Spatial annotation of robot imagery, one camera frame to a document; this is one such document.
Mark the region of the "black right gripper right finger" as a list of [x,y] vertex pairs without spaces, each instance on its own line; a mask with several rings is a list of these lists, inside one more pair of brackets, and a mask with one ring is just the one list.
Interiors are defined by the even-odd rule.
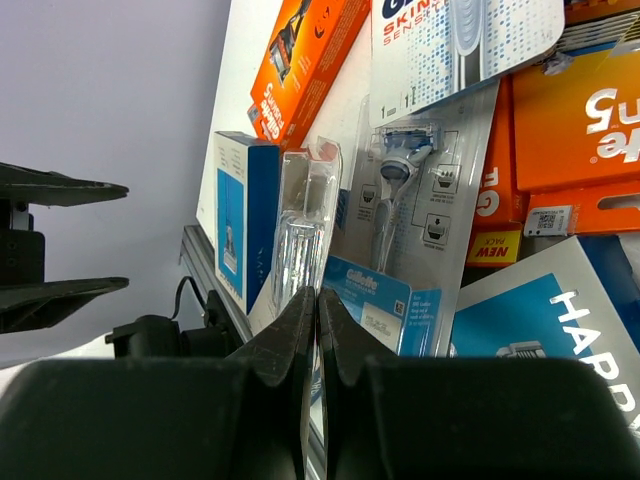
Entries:
[[388,422],[397,408],[386,369],[395,355],[357,324],[331,289],[317,299],[329,479],[397,479]]

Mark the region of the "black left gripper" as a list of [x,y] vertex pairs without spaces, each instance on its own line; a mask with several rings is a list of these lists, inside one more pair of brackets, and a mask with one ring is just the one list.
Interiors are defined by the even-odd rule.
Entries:
[[72,207],[125,198],[126,186],[1,164],[1,332],[54,327],[95,298],[126,288],[106,277],[44,282],[45,237],[28,204]]

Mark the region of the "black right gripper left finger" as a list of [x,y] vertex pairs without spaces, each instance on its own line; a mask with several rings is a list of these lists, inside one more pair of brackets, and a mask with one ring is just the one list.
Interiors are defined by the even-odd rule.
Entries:
[[271,324],[231,356],[246,368],[231,479],[305,477],[315,310],[315,290],[299,289]]

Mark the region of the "clear Gillette blister pack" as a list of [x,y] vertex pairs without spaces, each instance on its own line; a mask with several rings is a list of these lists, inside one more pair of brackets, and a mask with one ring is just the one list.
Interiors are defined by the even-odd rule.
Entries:
[[327,138],[284,153],[271,272],[248,314],[253,334],[272,323],[300,288],[320,290],[341,173],[340,146]]
[[498,85],[382,127],[360,105],[323,284],[401,356],[446,356]]

